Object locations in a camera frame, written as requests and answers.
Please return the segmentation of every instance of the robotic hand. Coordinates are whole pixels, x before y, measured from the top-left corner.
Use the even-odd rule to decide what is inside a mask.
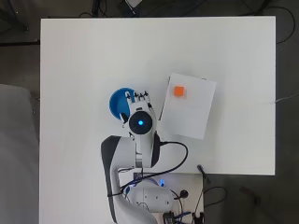
[[[160,156],[160,138],[150,97],[125,93],[130,116],[121,113],[123,127],[130,137],[110,136],[101,146],[110,212],[118,224],[157,224],[154,216],[122,197],[118,170],[120,168],[151,168]]]
[[[130,118],[121,114],[123,127],[127,128],[136,145],[136,167],[151,168],[159,160],[160,138],[156,133],[157,120],[150,104],[150,96],[129,91],[125,93],[130,108]]]

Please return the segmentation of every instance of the orange cube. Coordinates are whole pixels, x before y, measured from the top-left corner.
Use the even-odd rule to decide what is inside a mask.
[[[174,94],[177,97],[183,96],[185,93],[185,88],[182,86],[175,86]]]

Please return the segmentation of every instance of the robot finger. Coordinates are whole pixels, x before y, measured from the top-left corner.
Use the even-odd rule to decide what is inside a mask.
[[[149,109],[152,109],[152,106],[151,106],[151,103],[150,103],[150,96],[146,91],[144,92],[144,98],[145,98],[145,100],[148,104]]]
[[[144,92],[144,98],[145,98],[147,103],[150,103],[150,96],[146,91]]]
[[[135,98],[135,103],[140,100],[139,94],[136,91],[134,92],[134,98]]]
[[[140,98],[140,101],[145,101],[146,100],[144,94],[142,94],[142,93],[139,94],[139,98]]]
[[[125,93],[125,97],[127,98],[128,105],[132,103],[132,97],[129,91]]]

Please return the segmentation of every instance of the blue light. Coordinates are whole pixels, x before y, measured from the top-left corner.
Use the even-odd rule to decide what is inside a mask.
[[[165,181],[163,179],[160,180],[160,186],[164,187],[165,186]]]

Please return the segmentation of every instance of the white tabletop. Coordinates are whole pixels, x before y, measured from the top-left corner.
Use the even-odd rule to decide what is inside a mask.
[[[111,221],[102,141],[127,135],[110,113],[121,87],[147,90],[158,115],[172,73],[217,82],[204,140],[178,170],[275,173],[275,18],[42,20],[40,223]],[[152,172],[178,164],[165,146]]]

